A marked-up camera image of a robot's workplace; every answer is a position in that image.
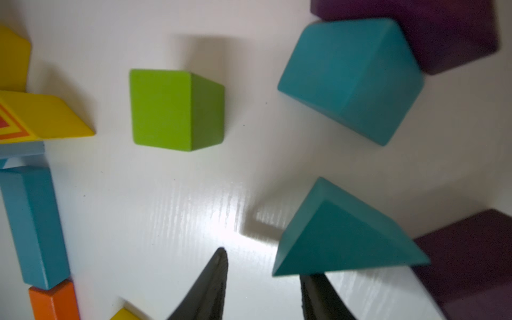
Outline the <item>purple triangle block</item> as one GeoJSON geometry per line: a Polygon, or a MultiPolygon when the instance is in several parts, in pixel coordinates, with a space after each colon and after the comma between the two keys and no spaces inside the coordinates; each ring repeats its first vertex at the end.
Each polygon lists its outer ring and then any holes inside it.
{"type": "Polygon", "coordinates": [[[511,318],[511,216],[488,209],[415,239],[413,272],[446,319],[511,318]]]}
{"type": "Polygon", "coordinates": [[[487,57],[500,48],[494,1],[311,1],[310,10],[324,21],[376,17],[397,21],[420,68],[429,75],[487,57]]]}

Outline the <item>light blue cube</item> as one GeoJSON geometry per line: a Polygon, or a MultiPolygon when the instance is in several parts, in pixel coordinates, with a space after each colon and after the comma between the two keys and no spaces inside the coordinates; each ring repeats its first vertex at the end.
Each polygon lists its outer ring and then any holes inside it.
{"type": "Polygon", "coordinates": [[[1,144],[0,152],[1,152],[0,169],[3,169],[5,167],[5,164],[7,163],[7,161],[10,158],[28,157],[28,156],[44,154],[45,146],[42,141],[1,144]]]}

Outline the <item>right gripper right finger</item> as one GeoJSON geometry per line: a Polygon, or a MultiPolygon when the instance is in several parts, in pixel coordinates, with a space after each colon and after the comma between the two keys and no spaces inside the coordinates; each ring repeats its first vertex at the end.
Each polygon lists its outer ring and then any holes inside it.
{"type": "Polygon", "coordinates": [[[356,320],[325,274],[300,275],[304,319],[356,320]]]}

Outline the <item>orange rectangular block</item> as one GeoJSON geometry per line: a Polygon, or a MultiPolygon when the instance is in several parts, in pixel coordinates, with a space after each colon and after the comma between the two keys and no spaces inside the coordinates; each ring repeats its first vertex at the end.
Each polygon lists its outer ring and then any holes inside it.
{"type": "Polygon", "coordinates": [[[73,281],[66,279],[50,290],[33,286],[28,292],[35,320],[80,320],[73,281]]]}

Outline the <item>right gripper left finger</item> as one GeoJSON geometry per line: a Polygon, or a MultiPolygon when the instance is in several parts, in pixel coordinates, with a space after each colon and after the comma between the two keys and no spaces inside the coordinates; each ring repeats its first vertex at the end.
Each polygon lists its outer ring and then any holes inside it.
{"type": "Polygon", "coordinates": [[[219,247],[168,320],[222,319],[228,267],[227,252],[219,247]]]}

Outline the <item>yellow rectangular block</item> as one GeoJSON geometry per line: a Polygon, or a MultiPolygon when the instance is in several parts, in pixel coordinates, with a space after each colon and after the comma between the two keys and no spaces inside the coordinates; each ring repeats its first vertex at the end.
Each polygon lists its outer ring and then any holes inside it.
{"type": "Polygon", "coordinates": [[[140,320],[140,318],[127,308],[121,308],[111,320],[140,320]]]}

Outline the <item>teal long block diagonal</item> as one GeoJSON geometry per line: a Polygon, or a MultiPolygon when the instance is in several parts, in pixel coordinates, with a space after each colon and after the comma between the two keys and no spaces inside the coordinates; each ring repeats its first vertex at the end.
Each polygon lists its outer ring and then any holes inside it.
{"type": "Polygon", "coordinates": [[[24,282],[54,288],[71,272],[49,168],[2,169],[1,193],[24,282]]]}

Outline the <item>teal trapezoid block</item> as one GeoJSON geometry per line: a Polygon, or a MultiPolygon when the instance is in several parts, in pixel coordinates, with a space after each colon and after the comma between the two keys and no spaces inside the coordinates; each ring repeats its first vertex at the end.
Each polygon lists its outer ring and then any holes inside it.
{"type": "Polygon", "coordinates": [[[307,26],[277,89],[385,146],[423,87],[400,26],[373,18],[307,26]]]}

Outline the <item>green cube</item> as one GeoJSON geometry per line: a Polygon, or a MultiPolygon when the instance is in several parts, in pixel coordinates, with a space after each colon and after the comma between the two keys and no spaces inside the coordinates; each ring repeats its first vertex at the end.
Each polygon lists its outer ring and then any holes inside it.
{"type": "Polygon", "coordinates": [[[129,72],[133,141],[195,151],[225,137],[225,87],[188,71],[129,72]]]}

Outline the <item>teal triangle block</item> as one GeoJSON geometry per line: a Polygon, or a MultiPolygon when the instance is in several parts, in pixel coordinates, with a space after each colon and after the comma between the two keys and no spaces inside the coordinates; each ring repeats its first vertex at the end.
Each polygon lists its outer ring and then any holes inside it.
{"type": "Polygon", "coordinates": [[[394,220],[320,177],[281,236],[272,275],[430,262],[394,220]]]}

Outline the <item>yellow triangle block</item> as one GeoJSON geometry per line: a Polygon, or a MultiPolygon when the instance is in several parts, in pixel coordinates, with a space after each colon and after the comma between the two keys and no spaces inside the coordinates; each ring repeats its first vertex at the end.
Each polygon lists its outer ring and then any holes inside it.
{"type": "Polygon", "coordinates": [[[25,92],[31,43],[1,25],[1,90],[25,92]]]}
{"type": "Polygon", "coordinates": [[[1,92],[1,144],[91,137],[94,134],[56,96],[1,92]]]}

